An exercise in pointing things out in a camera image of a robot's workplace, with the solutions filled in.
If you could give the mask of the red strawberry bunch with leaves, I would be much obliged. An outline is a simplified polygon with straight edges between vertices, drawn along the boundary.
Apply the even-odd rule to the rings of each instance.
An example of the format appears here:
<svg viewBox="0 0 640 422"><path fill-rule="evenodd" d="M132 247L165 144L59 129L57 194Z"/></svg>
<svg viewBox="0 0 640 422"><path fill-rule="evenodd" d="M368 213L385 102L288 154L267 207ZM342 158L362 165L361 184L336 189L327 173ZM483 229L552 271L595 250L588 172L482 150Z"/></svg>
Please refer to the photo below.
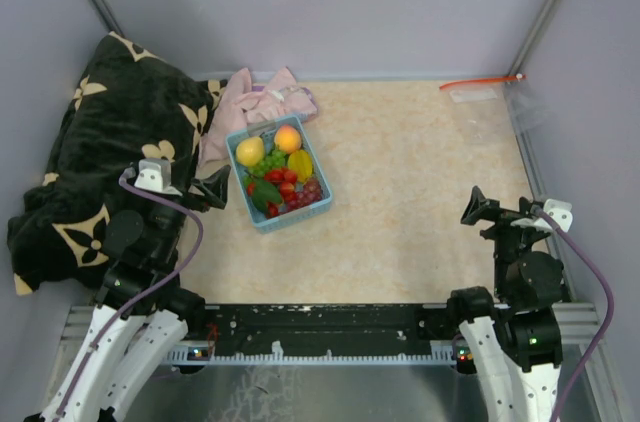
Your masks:
<svg viewBox="0 0 640 422"><path fill-rule="evenodd" d="M263 177L247 175L243 187L253 207L267 219L280 214L280 208L297 199L297 174L287 168L272 169Z"/></svg>

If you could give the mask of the green grape bunch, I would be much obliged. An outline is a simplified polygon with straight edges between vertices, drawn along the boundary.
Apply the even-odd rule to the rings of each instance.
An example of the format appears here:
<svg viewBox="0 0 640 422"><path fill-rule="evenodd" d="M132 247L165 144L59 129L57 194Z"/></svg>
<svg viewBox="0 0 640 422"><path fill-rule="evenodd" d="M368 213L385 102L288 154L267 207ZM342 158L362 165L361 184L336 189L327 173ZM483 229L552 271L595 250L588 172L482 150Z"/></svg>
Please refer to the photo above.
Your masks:
<svg viewBox="0 0 640 422"><path fill-rule="evenodd" d="M248 169L252 176L264 177L273 170L280 170L286 165L287 154L279 149L271 150L260 162Z"/></svg>

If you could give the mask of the clear zip top bag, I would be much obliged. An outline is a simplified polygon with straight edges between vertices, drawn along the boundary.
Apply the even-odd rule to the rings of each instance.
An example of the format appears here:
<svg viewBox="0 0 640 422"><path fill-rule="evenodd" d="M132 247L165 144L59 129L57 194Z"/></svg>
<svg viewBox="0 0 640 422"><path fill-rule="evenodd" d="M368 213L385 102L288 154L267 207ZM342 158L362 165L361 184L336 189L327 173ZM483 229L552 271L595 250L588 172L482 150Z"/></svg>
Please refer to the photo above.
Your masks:
<svg viewBox="0 0 640 422"><path fill-rule="evenodd" d="M489 144L540 125L550 112L523 73L439 86L465 141Z"/></svg>

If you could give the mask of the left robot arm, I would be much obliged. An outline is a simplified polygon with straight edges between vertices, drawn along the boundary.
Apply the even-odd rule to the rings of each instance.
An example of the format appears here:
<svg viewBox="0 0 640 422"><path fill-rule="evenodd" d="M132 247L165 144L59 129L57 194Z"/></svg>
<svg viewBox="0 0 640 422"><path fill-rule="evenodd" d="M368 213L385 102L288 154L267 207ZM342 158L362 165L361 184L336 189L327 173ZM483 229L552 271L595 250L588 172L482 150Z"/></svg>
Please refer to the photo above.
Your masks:
<svg viewBox="0 0 640 422"><path fill-rule="evenodd" d="M165 160L143 159L123 171L118 184L139 207L107 224L104 248L114 263L64 381L32 420L124 420L168 352L206 331L205 300L182 288L179 275L204 237L199 213L226 206L230 172L225 165L179 191Z"/></svg>

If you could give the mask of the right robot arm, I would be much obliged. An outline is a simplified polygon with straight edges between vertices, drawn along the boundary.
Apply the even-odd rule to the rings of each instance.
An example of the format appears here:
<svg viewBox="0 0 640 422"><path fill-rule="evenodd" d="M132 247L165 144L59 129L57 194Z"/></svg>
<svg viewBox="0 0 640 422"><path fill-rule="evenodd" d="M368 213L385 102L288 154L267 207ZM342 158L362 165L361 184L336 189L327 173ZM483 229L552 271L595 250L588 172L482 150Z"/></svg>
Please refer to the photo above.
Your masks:
<svg viewBox="0 0 640 422"><path fill-rule="evenodd" d="M534 250L556 228L573 222L572 206L522 198L516 210L473 187L461 222L490 222L494 288L451 292L447 326L472 357L491 421L548 421L557 398L562 339L553 306L564 295L563 263Z"/></svg>

